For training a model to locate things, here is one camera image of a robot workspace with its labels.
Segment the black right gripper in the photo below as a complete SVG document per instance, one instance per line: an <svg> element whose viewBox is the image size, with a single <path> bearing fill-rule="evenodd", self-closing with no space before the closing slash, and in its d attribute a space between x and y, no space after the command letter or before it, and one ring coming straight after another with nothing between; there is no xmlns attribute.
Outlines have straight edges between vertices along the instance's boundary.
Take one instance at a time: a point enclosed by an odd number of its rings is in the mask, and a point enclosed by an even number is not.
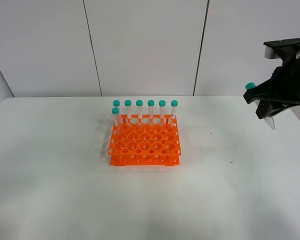
<svg viewBox="0 0 300 240"><path fill-rule="evenodd" d="M274 78L247 89L243 94L248 104L260 100L255 112L260 120L273 117L290 105L300 105L300 44L290 42L273 49L282 59L282 66Z"/></svg>

